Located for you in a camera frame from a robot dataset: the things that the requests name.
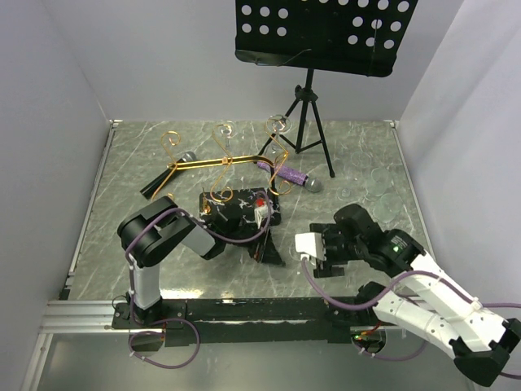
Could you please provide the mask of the gold wine glass rack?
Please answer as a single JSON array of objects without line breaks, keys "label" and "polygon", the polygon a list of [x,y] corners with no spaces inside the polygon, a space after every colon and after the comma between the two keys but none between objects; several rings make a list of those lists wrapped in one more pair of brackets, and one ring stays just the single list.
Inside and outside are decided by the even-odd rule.
[{"label": "gold wine glass rack", "polygon": [[[272,135],[268,132],[267,125],[265,123],[265,132],[269,136],[268,143],[270,143],[270,139],[272,138]],[[223,178],[223,176],[226,174],[226,172],[229,170],[229,168],[232,165],[238,165],[238,164],[245,164],[245,163],[254,163],[258,160],[262,160],[272,167],[276,167],[277,165],[284,165],[287,161],[287,158],[289,157],[289,151],[283,146],[283,151],[280,152],[278,155],[276,155],[274,160],[269,159],[268,157],[265,157],[263,152],[261,152],[259,155],[250,155],[250,156],[232,156],[231,152],[227,151],[225,147],[223,146],[220,139],[217,137],[215,131],[212,132],[212,139],[217,143],[217,145],[220,147],[220,149],[224,152],[224,156],[221,159],[211,159],[211,160],[196,160],[193,162],[185,162],[185,163],[178,163],[177,160],[174,158],[171,148],[177,146],[181,142],[181,136],[178,132],[170,130],[165,132],[160,137],[160,143],[162,148],[166,151],[166,153],[170,157],[170,162],[173,166],[172,173],[167,177],[166,180],[160,185],[160,188],[155,191],[153,196],[151,197],[151,200],[154,200],[157,196],[157,194],[164,188],[164,186],[169,182],[170,179],[173,179],[173,175],[176,172],[185,171],[188,169],[202,169],[202,168],[208,168],[208,167],[218,167],[218,166],[224,166],[224,170],[221,172],[221,174],[217,177],[215,182],[213,183],[211,189],[210,189],[210,196],[215,201],[220,202],[228,202],[233,197],[233,190],[230,187],[224,187],[219,193],[219,197],[216,198],[213,194],[214,190],[216,189],[217,185]],[[278,192],[276,190],[275,185],[275,178],[277,176],[270,175],[269,178],[269,189],[270,191],[275,194],[276,196],[283,196],[288,194],[291,191],[292,185],[286,181],[282,180],[281,182],[281,188],[284,189],[282,192]]]}]

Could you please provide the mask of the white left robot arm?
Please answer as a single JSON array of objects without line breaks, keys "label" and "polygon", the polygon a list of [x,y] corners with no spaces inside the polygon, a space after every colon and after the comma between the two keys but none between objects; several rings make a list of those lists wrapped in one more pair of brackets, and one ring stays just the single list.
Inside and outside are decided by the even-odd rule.
[{"label": "white left robot arm", "polygon": [[197,218],[164,196],[117,228],[129,265],[129,317],[142,327],[152,327],[164,318],[160,263],[180,244],[205,260],[221,255],[230,244],[245,248],[258,263],[286,265],[271,234],[271,226],[281,218],[266,191],[252,193],[248,201],[228,202],[208,201],[203,193],[200,207]]}]

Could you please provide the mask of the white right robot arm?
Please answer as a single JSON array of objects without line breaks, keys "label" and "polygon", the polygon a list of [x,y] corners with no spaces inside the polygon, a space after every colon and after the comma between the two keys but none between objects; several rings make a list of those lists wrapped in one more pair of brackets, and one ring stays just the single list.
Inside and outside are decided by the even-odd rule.
[{"label": "white right robot arm", "polygon": [[[329,304],[355,311],[364,324],[377,320],[412,332],[445,352],[469,380],[489,387],[500,376],[520,342],[520,321],[494,313],[450,278],[410,234],[384,230],[359,204],[339,209],[331,224],[311,224],[295,236],[304,275]],[[319,278],[341,276],[342,266],[364,261],[390,277],[388,286],[368,283],[355,303],[327,295]]]}]

